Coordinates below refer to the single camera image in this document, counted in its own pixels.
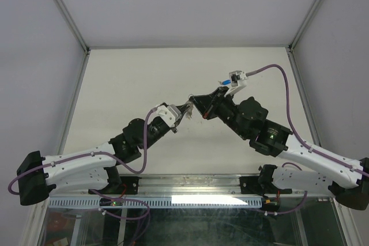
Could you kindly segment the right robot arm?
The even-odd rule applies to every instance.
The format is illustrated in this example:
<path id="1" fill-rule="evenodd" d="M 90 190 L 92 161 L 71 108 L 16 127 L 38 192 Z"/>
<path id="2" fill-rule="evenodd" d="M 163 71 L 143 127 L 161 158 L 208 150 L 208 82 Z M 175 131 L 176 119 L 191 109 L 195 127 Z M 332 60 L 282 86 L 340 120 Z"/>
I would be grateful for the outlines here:
<path id="1" fill-rule="evenodd" d="M 205 120 L 220 119 L 251 148 L 264 156 L 282 158 L 309 168 L 293 173 L 264 165 L 258 178 L 263 192 L 296 189 L 326 194 L 348 208 L 368 207 L 368 159 L 350 159 L 309 143 L 291 128 L 267 119 L 268 110 L 253 97 L 234 103 L 225 86 L 211 94 L 191 96 Z"/>

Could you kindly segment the red handle keyring holder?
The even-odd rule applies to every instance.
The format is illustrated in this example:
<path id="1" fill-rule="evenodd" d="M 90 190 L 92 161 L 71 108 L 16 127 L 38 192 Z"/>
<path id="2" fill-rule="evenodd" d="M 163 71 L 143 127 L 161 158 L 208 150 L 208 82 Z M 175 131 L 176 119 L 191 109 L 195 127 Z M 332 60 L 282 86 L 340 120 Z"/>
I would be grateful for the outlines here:
<path id="1" fill-rule="evenodd" d="M 191 93 L 188 95 L 188 99 L 187 101 L 185 102 L 185 105 L 186 105 L 186 112 L 185 112 L 185 117 L 186 119 L 188 120 L 191 120 L 192 117 L 193 117 L 193 111 L 194 111 L 194 104 L 193 102 L 190 100 L 194 95 Z"/>

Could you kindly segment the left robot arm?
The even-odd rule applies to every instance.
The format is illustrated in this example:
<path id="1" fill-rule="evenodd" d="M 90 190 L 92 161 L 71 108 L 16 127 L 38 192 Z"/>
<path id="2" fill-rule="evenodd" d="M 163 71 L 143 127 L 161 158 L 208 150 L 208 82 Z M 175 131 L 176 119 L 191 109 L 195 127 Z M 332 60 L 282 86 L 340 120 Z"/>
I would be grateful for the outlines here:
<path id="1" fill-rule="evenodd" d="M 122 133 L 89 150 L 60 156 L 31 152 L 16 171 L 18 191 L 12 186 L 8 190 L 19 196 L 22 206 L 40 203 L 58 192 L 115 193 L 121 186 L 117 167 L 141 174 L 147 165 L 148 149 L 168 132 L 175 133 L 190 109 L 190 103 L 158 105 L 145 119 L 133 119 Z"/>

